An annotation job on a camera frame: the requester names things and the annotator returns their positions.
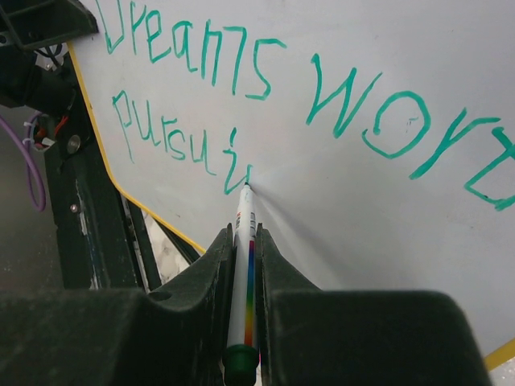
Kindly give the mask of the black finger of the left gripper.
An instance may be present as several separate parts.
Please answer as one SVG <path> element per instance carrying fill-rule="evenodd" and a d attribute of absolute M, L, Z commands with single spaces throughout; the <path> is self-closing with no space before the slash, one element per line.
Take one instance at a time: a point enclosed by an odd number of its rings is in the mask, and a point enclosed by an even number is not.
<path fill-rule="evenodd" d="M 80 1 L 1 0 L 1 37 L 22 50 L 66 43 L 97 32 L 97 20 Z"/>

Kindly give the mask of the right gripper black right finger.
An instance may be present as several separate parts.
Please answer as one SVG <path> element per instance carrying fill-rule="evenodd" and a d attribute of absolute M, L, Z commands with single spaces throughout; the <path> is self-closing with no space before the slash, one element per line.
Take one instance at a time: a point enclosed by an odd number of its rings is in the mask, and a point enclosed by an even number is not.
<path fill-rule="evenodd" d="M 257 230 L 265 385 L 489 385 L 464 312 L 431 290 L 322 290 Z"/>

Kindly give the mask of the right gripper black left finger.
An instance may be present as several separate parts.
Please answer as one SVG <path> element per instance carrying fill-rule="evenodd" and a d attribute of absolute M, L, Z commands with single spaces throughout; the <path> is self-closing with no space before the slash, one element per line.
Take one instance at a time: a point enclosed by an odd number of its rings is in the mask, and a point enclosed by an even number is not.
<path fill-rule="evenodd" d="M 158 289 L 1 296 L 4 385 L 219 385 L 233 230 Z"/>

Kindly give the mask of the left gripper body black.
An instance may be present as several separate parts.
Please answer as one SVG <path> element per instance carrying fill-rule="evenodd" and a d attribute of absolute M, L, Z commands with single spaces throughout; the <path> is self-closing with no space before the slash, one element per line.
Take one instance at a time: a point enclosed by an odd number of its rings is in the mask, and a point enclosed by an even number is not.
<path fill-rule="evenodd" d="M 24 51 L 1 37 L 1 105 L 29 107 L 47 120 L 47 133 L 63 159 L 97 151 L 71 56 L 64 43 Z"/>

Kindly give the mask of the white whiteboard marker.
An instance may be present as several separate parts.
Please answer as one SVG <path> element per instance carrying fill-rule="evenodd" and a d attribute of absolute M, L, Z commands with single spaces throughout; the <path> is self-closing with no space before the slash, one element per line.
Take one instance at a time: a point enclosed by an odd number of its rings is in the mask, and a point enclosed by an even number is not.
<path fill-rule="evenodd" d="M 241 189 L 235 221 L 233 291 L 227 344 L 222 357 L 227 385 L 254 385 L 259 364 L 255 290 L 255 237 L 257 230 L 253 191 Z"/>

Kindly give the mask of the yellow framed whiteboard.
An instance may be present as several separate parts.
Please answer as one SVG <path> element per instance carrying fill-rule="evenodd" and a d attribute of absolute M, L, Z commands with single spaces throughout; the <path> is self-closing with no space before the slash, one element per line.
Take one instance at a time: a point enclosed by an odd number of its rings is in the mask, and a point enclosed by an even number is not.
<path fill-rule="evenodd" d="M 115 187 L 205 250 L 241 187 L 317 286 L 430 289 L 514 337 L 511 1 L 87 1 Z"/>

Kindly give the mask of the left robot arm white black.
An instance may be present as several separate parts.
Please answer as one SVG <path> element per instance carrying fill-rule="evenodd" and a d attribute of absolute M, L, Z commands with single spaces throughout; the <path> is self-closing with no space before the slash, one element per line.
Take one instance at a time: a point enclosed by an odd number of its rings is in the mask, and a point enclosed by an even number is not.
<path fill-rule="evenodd" d="M 71 55 L 54 71 L 37 58 L 54 60 L 52 46 L 97 32 L 93 13 L 80 1 L 1 2 L 1 104 L 26 106 L 62 123 L 48 131 L 64 158 L 94 141 L 93 127 Z"/>

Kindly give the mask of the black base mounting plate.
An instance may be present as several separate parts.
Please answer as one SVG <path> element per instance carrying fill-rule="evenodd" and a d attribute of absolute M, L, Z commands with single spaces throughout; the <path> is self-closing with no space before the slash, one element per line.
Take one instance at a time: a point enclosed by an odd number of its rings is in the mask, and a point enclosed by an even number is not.
<path fill-rule="evenodd" d="M 44 160 L 64 287 L 161 286 L 142 211 L 108 176 L 82 95 Z"/>

